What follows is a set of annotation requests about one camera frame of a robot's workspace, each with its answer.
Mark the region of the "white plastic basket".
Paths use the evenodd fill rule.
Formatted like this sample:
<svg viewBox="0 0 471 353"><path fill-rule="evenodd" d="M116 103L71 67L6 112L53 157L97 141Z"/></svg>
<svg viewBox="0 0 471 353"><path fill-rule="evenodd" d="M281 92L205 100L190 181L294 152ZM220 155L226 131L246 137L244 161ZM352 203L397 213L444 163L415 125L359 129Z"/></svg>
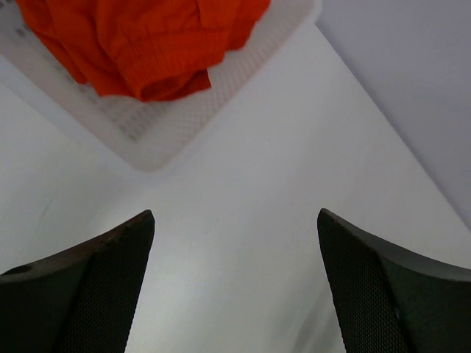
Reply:
<svg viewBox="0 0 471 353"><path fill-rule="evenodd" d="M101 98L77 84L33 35L14 1L1 3L1 82L71 139L119 168L162 170L286 47L315 24L321 1L273 1L246 46L210 69L210 90L173 102Z"/></svg>

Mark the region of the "orange shorts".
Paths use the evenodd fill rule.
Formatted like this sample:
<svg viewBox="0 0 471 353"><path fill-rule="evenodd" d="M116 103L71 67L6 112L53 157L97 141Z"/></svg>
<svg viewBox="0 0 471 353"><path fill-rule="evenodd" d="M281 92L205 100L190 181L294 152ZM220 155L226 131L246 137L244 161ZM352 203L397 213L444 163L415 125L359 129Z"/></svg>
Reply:
<svg viewBox="0 0 471 353"><path fill-rule="evenodd" d="M26 25L100 96L174 101L211 87L208 70L241 49L268 1L20 1Z"/></svg>

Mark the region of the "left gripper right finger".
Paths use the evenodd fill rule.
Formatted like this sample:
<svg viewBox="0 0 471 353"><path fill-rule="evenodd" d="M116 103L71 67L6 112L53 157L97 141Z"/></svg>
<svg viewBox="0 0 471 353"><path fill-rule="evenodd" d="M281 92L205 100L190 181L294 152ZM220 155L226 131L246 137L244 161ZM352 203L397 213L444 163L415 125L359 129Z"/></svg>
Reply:
<svg viewBox="0 0 471 353"><path fill-rule="evenodd" d="M347 352L469 352L470 270L379 238L327 209L319 245Z"/></svg>

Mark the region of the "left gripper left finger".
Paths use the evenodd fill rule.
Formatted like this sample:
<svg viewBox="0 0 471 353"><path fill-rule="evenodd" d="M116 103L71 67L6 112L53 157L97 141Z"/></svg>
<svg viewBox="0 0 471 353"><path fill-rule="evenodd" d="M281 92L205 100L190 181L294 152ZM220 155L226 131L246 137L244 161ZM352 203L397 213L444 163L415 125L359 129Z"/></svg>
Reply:
<svg viewBox="0 0 471 353"><path fill-rule="evenodd" d="M1 351L124 352L154 234L145 210L1 274Z"/></svg>

